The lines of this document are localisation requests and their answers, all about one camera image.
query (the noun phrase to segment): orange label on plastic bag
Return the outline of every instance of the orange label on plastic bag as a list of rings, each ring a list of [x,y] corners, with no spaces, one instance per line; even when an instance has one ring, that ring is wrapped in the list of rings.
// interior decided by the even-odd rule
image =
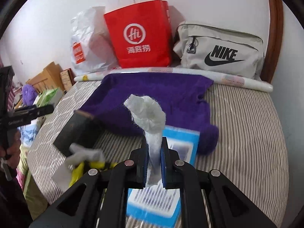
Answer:
[[[82,63],[83,61],[85,61],[85,56],[83,55],[83,51],[82,51],[82,47],[80,43],[74,43],[73,44],[73,54],[75,56],[76,59],[76,63]]]

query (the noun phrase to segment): wooden headboard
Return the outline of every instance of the wooden headboard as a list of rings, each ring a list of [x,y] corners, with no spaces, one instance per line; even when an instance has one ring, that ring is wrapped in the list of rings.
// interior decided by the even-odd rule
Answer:
[[[267,52],[263,69],[260,75],[262,81],[271,83],[279,60],[283,38],[283,2],[282,0],[269,0],[270,25]]]
[[[60,78],[60,66],[51,62],[43,71],[34,78],[28,80],[26,83],[35,87],[38,93],[42,93],[47,89],[54,89],[59,87],[64,91],[64,87]]]

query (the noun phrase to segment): white wall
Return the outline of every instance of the white wall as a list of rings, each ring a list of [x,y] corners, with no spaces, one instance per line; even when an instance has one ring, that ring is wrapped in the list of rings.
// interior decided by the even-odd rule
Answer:
[[[272,80],[272,100],[285,135],[289,163],[289,195],[282,228],[304,205],[304,30],[284,4],[284,32]]]
[[[268,42],[268,0],[167,0],[172,27],[186,20],[205,21],[260,36]],[[20,81],[34,77],[55,61],[70,68],[70,19],[90,6],[115,7],[117,0],[28,0],[0,41]]]
[[[4,38],[0,39],[0,59],[2,61],[2,63],[4,64],[4,66],[10,66],[12,65],[10,57],[7,54],[7,50],[6,50],[6,44],[3,43]],[[13,82],[17,85],[19,83],[18,77],[15,74],[13,77]]]

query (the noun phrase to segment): blue and white package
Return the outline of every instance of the blue and white package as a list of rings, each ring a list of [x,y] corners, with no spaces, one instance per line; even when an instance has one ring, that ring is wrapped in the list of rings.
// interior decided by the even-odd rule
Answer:
[[[168,147],[178,152],[179,158],[194,164],[200,133],[166,126],[163,136]],[[174,227],[180,213],[179,189],[166,190],[162,180],[157,185],[144,189],[130,189],[127,215],[151,224]]]

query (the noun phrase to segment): nike swoosh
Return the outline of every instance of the nike swoosh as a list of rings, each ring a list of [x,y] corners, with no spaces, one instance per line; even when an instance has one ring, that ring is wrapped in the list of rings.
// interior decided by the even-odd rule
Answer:
[[[213,61],[210,59],[210,54],[211,52],[205,57],[205,64],[207,64],[208,66],[214,67],[214,66],[218,66],[218,65],[223,65],[223,64],[227,64],[227,63],[235,63],[235,62],[240,62],[243,60],[224,60],[224,61]]]

